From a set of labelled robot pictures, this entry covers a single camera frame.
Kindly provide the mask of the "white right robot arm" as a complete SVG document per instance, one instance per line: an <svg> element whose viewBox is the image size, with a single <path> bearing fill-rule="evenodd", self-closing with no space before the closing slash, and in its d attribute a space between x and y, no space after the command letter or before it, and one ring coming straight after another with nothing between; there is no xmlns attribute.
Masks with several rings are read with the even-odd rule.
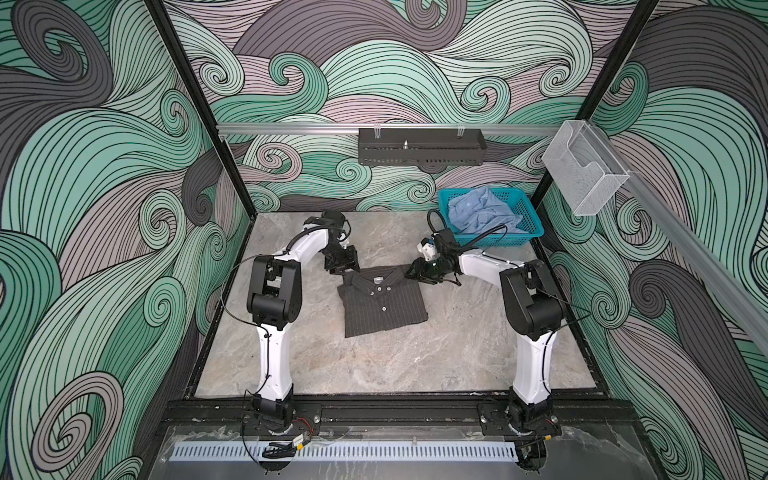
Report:
<svg viewBox="0 0 768 480"><path fill-rule="evenodd" d="M501 291L504 313L517 335L516 370L505 410L511 431L520 436L560 433L553 419L550 372L553 344L566 316L565 302L547 265L493 257L480 250L459 255L426 254L414 260L406 276L426 284L471 276Z"/></svg>

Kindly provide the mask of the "dark grey pinstripe shirt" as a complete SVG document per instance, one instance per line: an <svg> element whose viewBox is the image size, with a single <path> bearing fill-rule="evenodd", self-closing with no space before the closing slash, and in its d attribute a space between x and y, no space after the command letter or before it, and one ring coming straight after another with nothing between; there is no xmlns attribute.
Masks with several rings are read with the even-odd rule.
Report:
<svg viewBox="0 0 768 480"><path fill-rule="evenodd" d="M428 320L420 284L406 272L406 265L396 265L343 273L337 292L344 307L346 338Z"/></svg>

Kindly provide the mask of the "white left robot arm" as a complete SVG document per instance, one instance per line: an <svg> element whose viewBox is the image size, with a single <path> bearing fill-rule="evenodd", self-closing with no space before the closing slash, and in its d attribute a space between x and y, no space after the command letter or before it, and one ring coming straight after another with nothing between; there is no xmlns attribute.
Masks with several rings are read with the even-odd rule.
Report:
<svg viewBox="0 0 768 480"><path fill-rule="evenodd" d="M290 371L290 327L303 304L302 267L313 257L324 257L332 274L358 270L358 256L348 242L351 225L344 214L325 210L311 216L299 233L274 254L254 257L246 309L260 328L261 379L251 404L270 429L288 429L294 421L294 382Z"/></svg>

